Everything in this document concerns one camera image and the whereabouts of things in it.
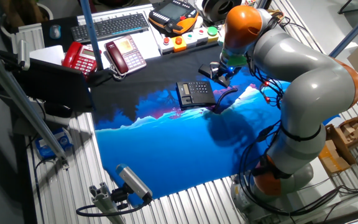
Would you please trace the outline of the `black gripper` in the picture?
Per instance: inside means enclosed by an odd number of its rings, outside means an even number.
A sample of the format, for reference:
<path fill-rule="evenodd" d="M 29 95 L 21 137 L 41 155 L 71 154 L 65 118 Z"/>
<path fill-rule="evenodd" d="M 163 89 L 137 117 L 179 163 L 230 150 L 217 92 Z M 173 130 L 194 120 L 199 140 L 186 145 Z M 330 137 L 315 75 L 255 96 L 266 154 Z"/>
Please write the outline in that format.
<path fill-rule="evenodd" d="M 231 77 L 236 75 L 241 70 L 240 67 L 229 67 L 221 62 L 211 62 L 210 63 L 210 72 L 211 78 L 216 82 L 220 83 L 220 77 L 225 85 L 230 85 Z"/>

